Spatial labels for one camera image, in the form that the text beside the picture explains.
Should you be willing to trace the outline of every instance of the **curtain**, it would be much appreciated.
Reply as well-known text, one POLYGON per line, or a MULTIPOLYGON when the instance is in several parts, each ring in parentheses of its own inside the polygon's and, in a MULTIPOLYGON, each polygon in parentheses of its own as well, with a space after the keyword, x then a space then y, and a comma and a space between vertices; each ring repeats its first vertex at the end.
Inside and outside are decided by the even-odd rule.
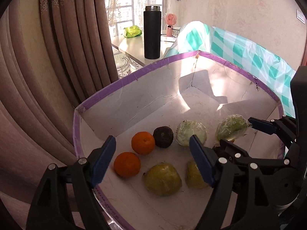
MULTIPOLYGON (((74 107, 116 80, 104 0, 10 2, 0 18, 0 221, 7 209, 25 229, 48 165, 76 161, 74 107)), ((84 227, 71 184, 68 198, 84 227)))
POLYGON ((181 25, 181 0, 105 0, 110 35, 122 34, 124 27, 132 24, 143 29, 143 11, 147 5, 158 5, 162 11, 162 29, 166 28, 165 17, 168 13, 177 16, 177 24, 181 25))
POLYGON ((118 80, 104 0, 39 0, 53 69, 76 107, 118 80))

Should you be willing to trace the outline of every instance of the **light switch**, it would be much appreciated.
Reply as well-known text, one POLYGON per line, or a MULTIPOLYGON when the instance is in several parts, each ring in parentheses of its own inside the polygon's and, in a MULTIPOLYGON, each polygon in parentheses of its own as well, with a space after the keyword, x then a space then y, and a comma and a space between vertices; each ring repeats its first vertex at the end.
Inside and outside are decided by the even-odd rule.
POLYGON ((302 23, 305 24, 306 19, 302 12, 296 10, 296 18, 298 18, 302 23))

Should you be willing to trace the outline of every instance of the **white basket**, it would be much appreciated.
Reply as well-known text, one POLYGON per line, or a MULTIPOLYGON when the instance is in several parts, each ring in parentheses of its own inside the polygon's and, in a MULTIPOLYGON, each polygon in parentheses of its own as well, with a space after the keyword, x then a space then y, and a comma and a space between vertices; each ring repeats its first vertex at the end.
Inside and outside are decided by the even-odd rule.
POLYGON ((180 30, 180 27, 173 27, 173 29, 172 29, 172 36, 177 38, 177 36, 179 34, 179 30, 180 30))
MULTIPOLYGON (((99 203, 112 220, 126 230, 194 229, 212 193, 212 188, 192 190, 186 185, 186 163, 192 159, 188 147, 174 139, 167 149, 155 147, 139 156, 138 175, 121 179, 113 165, 116 156, 132 151, 135 133, 167 125, 174 134, 183 120, 197 120, 207 128, 207 147, 213 147, 215 129, 231 114, 262 120, 280 118, 273 92, 242 69, 208 53, 177 54, 127 75, 92 95, 75 109, 74 144, 78 157, 88 157, 109 135, 116 137, 116 152, 101 184, 96 188, 99 203), (182 178, 180 191, 169 197, 149 193, 143 173, 152 166, 172 164, 182 178)), ((280 151, 276 135, 249 128, 234 142, 253 158, 275 159, 280 151)), ((231 223, 236 194, 232 193, 222 227, 231 223)))

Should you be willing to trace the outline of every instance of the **dark brown fruit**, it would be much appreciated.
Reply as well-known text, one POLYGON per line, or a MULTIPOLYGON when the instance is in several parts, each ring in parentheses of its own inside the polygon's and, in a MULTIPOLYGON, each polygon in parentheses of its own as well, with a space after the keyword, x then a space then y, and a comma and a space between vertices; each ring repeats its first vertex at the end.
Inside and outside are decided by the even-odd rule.
POLYGON ((158 147, 166 149, 172 144, 174 140, 174 133, 170 127, 162 126, 154 130, 153 138, 158 147))

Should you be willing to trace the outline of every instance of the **white table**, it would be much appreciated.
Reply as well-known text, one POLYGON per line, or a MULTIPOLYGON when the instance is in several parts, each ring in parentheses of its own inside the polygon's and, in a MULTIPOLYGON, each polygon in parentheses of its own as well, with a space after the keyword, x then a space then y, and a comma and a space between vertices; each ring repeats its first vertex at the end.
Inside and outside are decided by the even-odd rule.
POLYGON ((160 58, 155 60, 149 60, 144 57, 144 34, 134 38, 125 38, 122 35, 112 37, 111 43, 113 47, 115 47, 143 67, 160 59, 163 59, 166 49, 173 45, 173 42, 161 41, 160 58))

